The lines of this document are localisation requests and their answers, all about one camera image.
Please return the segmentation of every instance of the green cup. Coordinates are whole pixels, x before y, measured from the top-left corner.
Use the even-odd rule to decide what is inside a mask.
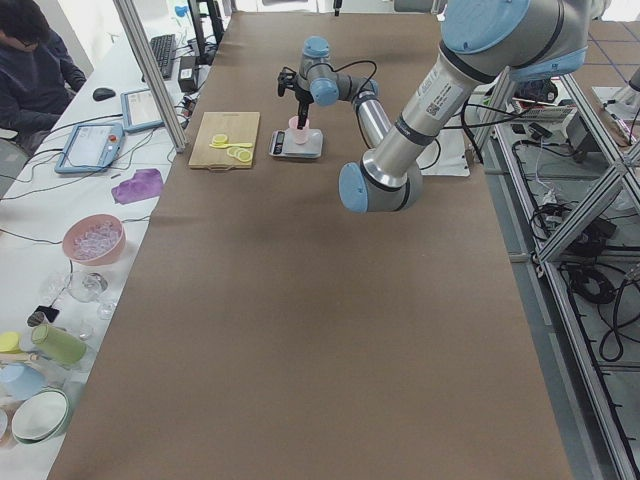
[[[31,331],[31,341],[52,360],[62,365],[73,365],[87,351],[80,339],[48,324],[40,324]]]

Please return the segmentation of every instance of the pink bowl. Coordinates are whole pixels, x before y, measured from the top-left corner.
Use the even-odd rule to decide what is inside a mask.
[[[90,232],[92,228],[100,227],[105,222],[111,222],[115,226],[115,229],[120,233],[115,245],[113,245],[111,249],[107,250],[97,257],[89,259],[76,258],[74,248],[75,240],[79,237],[82,237],[85,233]],[[120,254],[122,253],[122,250],[124,250],[124,246],[126,243],[127,239],[124,234],[124,226],[122,225],[122,222],[113,215],[98,214],[83,218],[67,231],[67,233],[64,235],[64,238],[62,239],[62,251],[71,260],[82,265],[108,265],[109,263],[113,263],[118,260],[118,257],[120,257]]]

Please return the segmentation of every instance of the dark sweater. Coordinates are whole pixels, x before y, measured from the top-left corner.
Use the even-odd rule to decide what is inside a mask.
[[[0,45],[0,127],[50,130],[71,101],[65,81],[77,92],[86,78],[53,30],[33,52]]]

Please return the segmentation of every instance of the cable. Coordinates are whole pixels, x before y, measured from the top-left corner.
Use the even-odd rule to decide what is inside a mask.
[[[539,142],[534,142],[533,140],[518,140],[513,145],[516,145],[516,146],[524,145],[527,147],[541,148],[542,150],[553,153],[554,155],[558,155],[559,157],[569,158],[569,157],[573,157],[573,155],[576,153],[575,150],[573,150],[571,145],[569,145],[568,143],[542,143],[542,142],[539,143]],[[571,149],[571,152],[568,152],[568,153],[558,152],[557,150],[553,150],[549,147],[569,147]]]
[[[562,219],[563,213],[571,211],[571,209],[566,205],[567,204],[562,203],[546,203],[544,205],[536,207],[536,209],[533,211],[533,214],[531,215],[531,218],[529,219],[529,228],[531,229],[531,235],[533,236],[533,238],[541,242],[547,241],[553,232],[549,229],[547,222],[544,221],[542,216],[549,215]],[[540,230],[542,230],[546,237],[540,237],[539,235],[536,235],[536,230],[534,227],[538,227]]]
[[[122,220],[122,223],[133,223],[133,222],[145,222],[151,219],[151,215],[145,215],[140,218],[127,218],[126,220]]]
[[[542,157],[543,150],[544,150],[544,144],[542,143],[542,139],[540,139],[540,150],[538,151],[538,157],[536,158],[536,169],[535,169],[536,182],[538,182],[540,185],[546,188],[547,192],[553,192],[554,191],[553,186],[550,186],[550,184],[547,184],[542,180],[540,180],[540,175],[538,174],[538,170],[540,166],[540,158]]]
[[[61,125],[60,127],[56,127],[53,130],[50,130],[49,135],[51,135],[53,132],[57,132],[58,130],[62,130],[63,128],[73,127],[74,125],[80,125],[81,123],[93,122],[95,120],[102,120],[104,118],[118,118],[121,116],[122,116],[121,113],[114,113],[113,115],[103,115],[101,117],[89,118],[88,120],[80,120],[79,122],[68,123],[66,125]]]
[[[440,144],[440,141],[437,138],[434,138],[433,141],[436,142],[436,145],[438,146],[438,154],[436,155],[436,159],[426,167],[420,167],[420,170],[428,170],[429,168],[433,167],[436,163],[438,163],[438,160],[440,160],[440,155],[442,154],[442,145]]]
[[[19,198],[26,197],[26,196],[28,196],[28,195],[33,195],[34,193],[48,192],[49,190],[55,190],[55,189],[57,189],[57,188],[66,187],[67,185],[71,185],[72,183],[77,183],[77,182],[79,182],[80,180],[84,180],[84,179],[85,179],[85,178],[87,178],[87,177],[90,177],[90,176],[92,176],[92,175],[95,175],[96,173],[98,173],[98,172],[91,172],[91,173],[89,173],[88,175],[84,175],[84,176],[82,176],[82,177],[80,177],[80,178],[76,178],[75,180],[72,180],[72,181],[70,181],[70,182],[63,183],[63,184],[60,184],[60,185],[56,185],[56,186],[54,186],[54,187],[40,188],[40,189],[38,189],[38,190],[32,190],[32,191],[30,191],[30,192],[26,192],[26,193],[23,193],[23,194],[21,194],[21,195],[16,195],[15,197],[4,197],[4,198],[2,198],[2,201],[5,201],[5,200],[17,200],[17,199],[19,199]]]
[[[503,118],[501,120],[495,120],[493,122],[476,123],[476,124],[473,124],[473,125],[468,125],[467,124],[467,127],[468,128],[491,127],[493,125],[500,125],[501,123],[511,122],[512,120],[516,120],[518,118],[522,118],[527,113],[529,113],[529,110],[531,110],[532,108],[537,107],[538,105],[539,105],[538,103],[534,103],[529,108],[523,110],[520,113],[516,113],[516,114],[513,114],[511,112],[505,112],[505,111],[498,110],[500,113],[503,113],[505,115],[509,115],[509,118]],[[458,125],[449,125],[448,127],[442,127],[442,130],[460,130],[462,128],[463,128],[462,126],[458,126]]]
[[[618,273],[625,275],[620,283],[618,288],[614,288],[613,283],[608,280],[604,274],[602,274],[599,270],[595,270],[595,266],[605,267],[611,270],[614,270]],[[609,265],[602,262],[594,262],[593,266],[588,266],[584,264],[578,264],[575,267],[567,266],[567,262],[563,262],[560,265],[560,272],[566,272],[569,274],[570,282],[564,278],[564,275],[561,275],[566,287],[567,293],[571,296],[574,294],[578,294],[583,297],[585,300],[590,303],[594,303],[597,305],[598,316],[602,320],[602,322],[608,327],[608,330],[604,333],[604,335],[600,338],[600,342],[598,344],[598,353],[600,357],[609,363],[617,362],[624,355],[624,343],[622,339],[626,339],[633,343],[640,343],[640,339],[634,338],[628,334],[622,332],[622,329],[632,325],[633,323],[640,320],[640,313],[635,315],[630,320],[621,322],[619,318],[620,313],[620,304],[622,302],[622,296],[624,295],[624,291],[629,286],[634,286],[635,289],[640,292],[640,286],[638,286],[637,281],[630,281],[627,277],[624,270],[615,267],[613,265]],[[598,293],[593,293],[591,290],[587,288],[587,283],[590,283],[591,280],[596,281],[598,284],[599,291]],[[602,312],[602,306],[607,305],[613,302],[613,312],[611,315],[611,322],[609,322]],[[576,316],[581,318],[583,315],[577,311],[577,305],[575,306]],[[609,343],[609,339],[613,336],[615,341],[616,353],[612,356],[609,356],[605,353],[605,349],[607,347],[607,343]]]
[[[373,76],[376,74],[376,72],[378,71],[378,65],[376,64],[376,62],[374,62],[373,60],[356,60],[355,62],[351,62],[351,63],[347,63],[346,65],[342,65],[341,67],[337,68],[334,70],[334,68],[331,65],[328,64],[320,64],[320,63],[316,63],[315,65],[312,65],[309,70],[313,67],[315,67],[316,65],[328,65],[328,67],[331,69],[332,72],[339,72],[341,70],[344,70],[346,68],[352,67],[354,65],[361,65],[361,64],[370,64],[373,65],[373,71],[371,72],[371,74],[366,78],[366,80],[362,83],[362,85],[360,85],[360,88],[358,88],[358,91],[356,92],[356,94],[354,95],[353,98],[357,98],[358,95],[360,95],[362,93],[362,90],[364,89],[364,87],[368,84],[371,83],[371,79],[373,78]],[[362,141],[364,142],[364,144],[366,145],[367,148],[373,148],[372,145],[369,145],[369,142],[367,141],[367,137],[364,134],[364,131],[362,129],[362,122],[360,121],[360,115],[358,115],[358,112],[360,111],[360,105],[358,105],[358,107],[356,108],[356,121],[358,122],[358,130],[360,131],[360,136],[362,137]]]
[[[482,152],[480,151],[480,147],[476,143],[475,134],[471,131],[471,128],[467,124],[466,113],[467,107],[469,106],[469,99],[467,98],[462,104],[462,110],[460,110],[460,124],[462,126],[462,130],[467,135],[467,138],[471,142],[471,146],[473,147],[473,151],[476,152],[476,157],[478,162],[484,164],[484,158],[482,157]]]
[[[131,155],[129,156],[129,161],[127,162],[127,166],[126,167],[112,167],[112,166],[108,166],[105,167],[104,169],[109,169],[109,170],[128,170],[129,168],[131,168],[131,162],[133,161],[133,155],[134,153],[139,150],[140,148],[144,147],[145,145],[147,145],[150,141],[151,141],[151,137],[153,137],[153,134],[156,132],[156,130],[158,130],[160,127],[155,127],[153,129],[151,129],[151,131],[144,137],[142,138],[142,140],[140,140],[136,145],[134,145],[133,147],[131,147],[129,150],[127,150],[124,153],[121,153],[120,155],[118,155],[118,157],[116,158],[117,160],[120,160],[121,158],[123,158],[125,155],[128,155],[129,153],[131,153]]]
[[[69,276],[67,277],[67,284],[62,287],[62,289],[58,292],[55,298],[49,304],[49,308],[53,307],[53,305],[58,301],[62,292],[64,292],[67,288],[69,288],[69,284],[71,283],[71,275],[73,274],[73,262],[69,259]]]
[[[44,153],[44,152],[51,152],[51,151],[56,151],[57,153],[62,152],[62,149],[51,149],[51,150],[45,150],[43,152],[39,152],[36,155],[39,155],[40,153]],[[18,183],[30,183],[33,182],[33,176],[34,176],[34,172],[36,167],[39,167],[40,165],[46,165],[47,163],[49,163],[51,161],[52,158],[56,157],[57,155],[51,155],[49,158],[47,158],[46,160],[43,160],[42,162],[39,163],[35,163],[33,165],[29,165],[31,167],[31,172],[29,173],[29,179],[28,180],[21,180],[19,177],[12,177],[10,175],[2,175],[0,174],[0,177],[2,178],[8,178],[9,180],[13,180],[14,182],[18,182]]]
[[[611,221],[611,220],[619,220],[619,219],[621,219],[621,218],[637,217],[638,215],[640,215],[640,214],[638,214],[638,213],[633,213],[633,214],[631,214],[631,215],[620,215],[619,217],[605,217],[605,219],[606,219],[606,220]]]
[[[169,163],[173,163],[173,160],[170,160],[170,159],[169,159],[169,156],[170,156],[170,155],[171,155],[171,153],[172,153],[172,152],[174,152],[174,151],[175,151],[175,147],[171,147],[171,148],[169,149],[169,152],[167,153],[167,162],[169,162]]]
[[[24,235],[20,235],[20,234],[17,234],[17,233],[10,232],[9,230],[5,230],[4,228],[0,228],[0,232],[6,233],[7,235],[11,235],[12,237],[21,238],[23,240],[30,240],[32,242],[37,242],[37,243],[47,243],[49,245],[60,245],[62,243],[62,240],[59,241],[59,242],[54,242],[54,241],[51,241],[51,240],[44,240],[44,239],[40,239],[40,238],[26,237]]]

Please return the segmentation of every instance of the glass cup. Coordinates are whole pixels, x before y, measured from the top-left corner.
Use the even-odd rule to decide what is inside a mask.
[[[73,272],[66,278],[69,295],[82,303],[98,300],[107,286],[107,281],[99,273]]]
[[[289,119],[289,132],[293,137],[293,141],[298,145],[302,145],[303,143],[307,143],[309,140],[309,119],[307,118],[307,123],[305,123],[304,128],[302,130],[298,129],[298,116],[291,117]]]

